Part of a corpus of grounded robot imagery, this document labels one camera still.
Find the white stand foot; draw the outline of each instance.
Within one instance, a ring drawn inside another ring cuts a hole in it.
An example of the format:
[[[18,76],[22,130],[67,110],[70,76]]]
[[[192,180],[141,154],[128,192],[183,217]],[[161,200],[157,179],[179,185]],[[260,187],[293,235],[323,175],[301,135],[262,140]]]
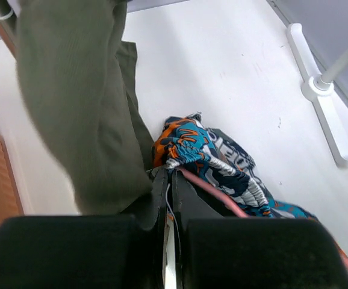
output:
[[[348,167],[348,136],[331,99],[334,84],[322,81],[301,24],[289,25],[287,39],[304,80],[301,91],[313,104],[336,165]]]

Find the brown pole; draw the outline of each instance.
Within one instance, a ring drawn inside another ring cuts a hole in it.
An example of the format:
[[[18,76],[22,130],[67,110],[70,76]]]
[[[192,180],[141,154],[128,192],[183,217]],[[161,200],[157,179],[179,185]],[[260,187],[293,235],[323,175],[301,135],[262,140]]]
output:
[[[0,16],[9,14],[11,10],[12,7],[6,0],[0,0]],[[15,56],[16,19],[16,14],[13,13],[8,19],[0,20],[0,37],[11,51],[13,57]]]

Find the white pole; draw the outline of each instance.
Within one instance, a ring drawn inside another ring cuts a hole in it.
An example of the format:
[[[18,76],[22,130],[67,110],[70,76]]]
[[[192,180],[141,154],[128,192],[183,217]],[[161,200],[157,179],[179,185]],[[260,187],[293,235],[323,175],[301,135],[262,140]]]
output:
[[[317,81],[317,87],[320,88],[320,81],[324,87],[330,84],[346,67],[348,66],[348,49],[340,56],[338,60],[325,71]]]

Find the white table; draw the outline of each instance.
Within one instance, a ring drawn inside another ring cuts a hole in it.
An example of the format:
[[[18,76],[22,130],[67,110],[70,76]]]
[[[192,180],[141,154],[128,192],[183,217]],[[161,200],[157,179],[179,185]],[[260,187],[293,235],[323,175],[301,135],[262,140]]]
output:
[[[190,0],[130,13],[124,39],[137,42],[140,112],[154,138],[168,116],[201,111],[206,126],[252,154],[275,197],[316,214],[348,253],[348,170],[333,161],[300,92],[285,26],[265,0]],[[348,131],[348,110],[334,102]],[[0,133],[26,212],[76,214],[67,178],[23,109],[2,42]]]

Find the white ring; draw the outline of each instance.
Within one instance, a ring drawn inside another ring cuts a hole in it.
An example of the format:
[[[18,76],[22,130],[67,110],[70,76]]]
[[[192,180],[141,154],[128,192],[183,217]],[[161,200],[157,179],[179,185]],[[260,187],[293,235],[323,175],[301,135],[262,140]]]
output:
[[[7,15],[0,16],[0,21],[4,21],[10,18],[13,15],[13,12],[14,12],[13,9],[11,9],[11,11]]]

